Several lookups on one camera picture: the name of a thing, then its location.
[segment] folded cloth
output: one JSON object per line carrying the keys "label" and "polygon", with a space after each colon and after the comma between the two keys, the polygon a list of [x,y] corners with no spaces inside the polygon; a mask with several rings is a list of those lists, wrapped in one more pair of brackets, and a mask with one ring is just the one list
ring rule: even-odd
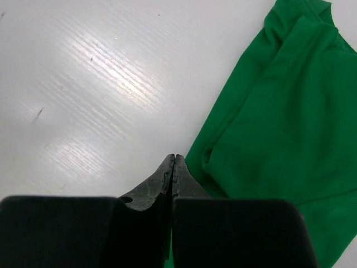
{"label": "folded cloth", "polygon": [[357,234],[357,53],[330,3],[276,1],[186,162],[213,196],[294,203],[333,266]]}

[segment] crumpled green towel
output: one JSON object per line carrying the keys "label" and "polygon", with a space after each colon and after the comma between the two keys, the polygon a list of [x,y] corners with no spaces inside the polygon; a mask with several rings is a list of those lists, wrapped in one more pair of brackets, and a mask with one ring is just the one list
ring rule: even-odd
{"label": "crumpled green towel", "polygon": [[357,53],[329,3],[276,1],[186,162],[213,196],[293,202],[333,266],[357,234]]}

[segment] screw hole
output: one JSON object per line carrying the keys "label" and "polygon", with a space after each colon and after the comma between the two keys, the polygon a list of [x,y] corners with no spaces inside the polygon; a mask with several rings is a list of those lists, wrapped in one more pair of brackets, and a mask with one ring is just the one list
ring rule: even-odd
{"label": "screw hole", "polygon": [[131,197],[120,197],[121,201],[123,201],[124,204],[128,204],[133,202],[133,199]]}

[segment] white table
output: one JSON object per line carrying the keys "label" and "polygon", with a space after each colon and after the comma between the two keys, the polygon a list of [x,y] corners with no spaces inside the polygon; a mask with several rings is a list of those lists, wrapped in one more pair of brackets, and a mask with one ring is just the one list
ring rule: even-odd
{"label": "white table", "polygon": [[[333,13],[356,49],[354,2]],[[0,0],[0,199],[119,196],[185,155],[273,4]]]}

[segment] green fabric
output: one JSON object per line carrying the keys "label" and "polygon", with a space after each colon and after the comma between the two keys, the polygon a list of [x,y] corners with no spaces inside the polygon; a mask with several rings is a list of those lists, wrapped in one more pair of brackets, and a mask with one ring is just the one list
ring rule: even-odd
{"label": "green fabric", "polygon": [[357,54],[329,3],[277,0],[186,161],[213,196],[293,202],[333,266],[357,234]]}

